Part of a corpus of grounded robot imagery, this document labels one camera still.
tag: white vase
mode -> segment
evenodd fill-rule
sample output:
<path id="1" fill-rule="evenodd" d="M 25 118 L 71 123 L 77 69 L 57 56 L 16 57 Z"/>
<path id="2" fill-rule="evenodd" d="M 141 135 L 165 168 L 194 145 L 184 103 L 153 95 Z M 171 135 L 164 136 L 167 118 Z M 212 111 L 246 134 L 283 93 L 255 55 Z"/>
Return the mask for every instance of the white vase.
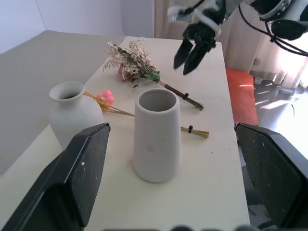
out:
<path id="1" fill-rule="evenodd" d="M 180 103 L 166 89 L 151 89 L 136 100 L 133 164 L 151 182 L 171 180 L 180 169 Z"/>
<path id="2" fill-rule="evenodd" d="M 78 82 L 61 83 L 49 92 L 57 102 L 50 113 L 50 125 L 63 150 L 83 129 L 104 122 L 99 104 L 84 92 L 85 86 Z"/>

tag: orange chair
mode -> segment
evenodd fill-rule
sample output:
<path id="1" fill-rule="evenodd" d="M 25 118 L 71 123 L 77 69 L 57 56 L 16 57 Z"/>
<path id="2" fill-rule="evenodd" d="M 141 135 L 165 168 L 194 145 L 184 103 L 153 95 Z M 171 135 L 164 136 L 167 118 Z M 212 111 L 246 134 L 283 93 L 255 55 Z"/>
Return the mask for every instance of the orange chair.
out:
<path id="1" fill-rule="evenodd" d="M 227 68 L 227 79 L 234 122 L 258 125 L 252 75 Z"/>

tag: table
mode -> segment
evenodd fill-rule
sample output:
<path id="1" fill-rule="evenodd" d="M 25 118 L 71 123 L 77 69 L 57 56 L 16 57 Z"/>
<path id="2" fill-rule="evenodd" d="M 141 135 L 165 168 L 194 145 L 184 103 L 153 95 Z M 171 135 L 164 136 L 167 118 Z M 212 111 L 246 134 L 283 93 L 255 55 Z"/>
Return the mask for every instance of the table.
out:
<path id="1" fill-rule="evenodd" d="M 121 47 L 135 38 L 127 37 Z M 139 178 L 132 168 L 133 118 L 104 113 L 111 133 L 92 215 L 86 231 L 120 228 L 170 230 L 185 224 L 196 231 L 204 228 L 233 230 L 249 224 L 241 165 L 233 131 L 231 102 L 221 44 L 211 51 L 199 68 L 182 76 L 173 70 L 173 57 L 181 41 L 148 39 L 143 47 L 162 79 L 172 87 L 188 92 L 204 104 L 200 112 L 180 101 L 181 123 L 210 131 L 205 140 L 182 133 L 182 166 L 171 181 L 154 184 Z M 160 87 L 148 80 L 133 84 L 117 79 L 116 69 L 102 66 L 87 81 L 86 90 L 97 94 L 112 91 L 115 107 L 133 112 L 138 94 Z M 0 228 L 9 219 L 44 167 L 61 151 L 50 126 L 38 136 L 14 165 L 0 178 Z"/>

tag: white wall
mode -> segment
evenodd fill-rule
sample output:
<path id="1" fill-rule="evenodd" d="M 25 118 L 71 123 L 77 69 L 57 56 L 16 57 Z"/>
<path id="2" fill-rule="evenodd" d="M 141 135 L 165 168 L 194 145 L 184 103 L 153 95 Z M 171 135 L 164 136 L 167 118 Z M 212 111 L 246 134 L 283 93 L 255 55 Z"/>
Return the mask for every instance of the white wall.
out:
<path id="1" fill-rule="evenodd" d="M 154 38 L 154 0 L 121 0 L 124 35 Z"/>
<path id="2" fill-rule="evenodd" d="M 0 0 L 0 53 L 45 30 L 124 35 L 121 0 Z"/>
<path id="3" fill-rule="evenodd" d="M 47 30 L 123 35 L 120 0 L 37 0 Z"/>
<path id="4" fill-rule="evenodd" d="M 45 31 L 35 0 L 0 0 L 0 53 Z"/>

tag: floor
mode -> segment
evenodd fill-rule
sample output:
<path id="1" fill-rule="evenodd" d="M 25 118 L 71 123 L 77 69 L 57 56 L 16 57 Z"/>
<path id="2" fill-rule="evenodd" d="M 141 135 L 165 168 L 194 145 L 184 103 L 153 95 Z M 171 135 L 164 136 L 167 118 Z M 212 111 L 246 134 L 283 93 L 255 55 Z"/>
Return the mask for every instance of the floor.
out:
<path id="1" fill-rule="evenodd" d="M 255 100 L 259 125 L 282 134 L 303 156 L 308 159 L 308 147 L 305 144 L 305 133 L 308 131 L 308 90 L 283 89 L 264 80 L 255 84 Z M 242 166 L 244 158 L 240 150 Z M 249 217 L 252 226 L 258 226 L 269 219 L 262 205 L 249 206 Z"/>

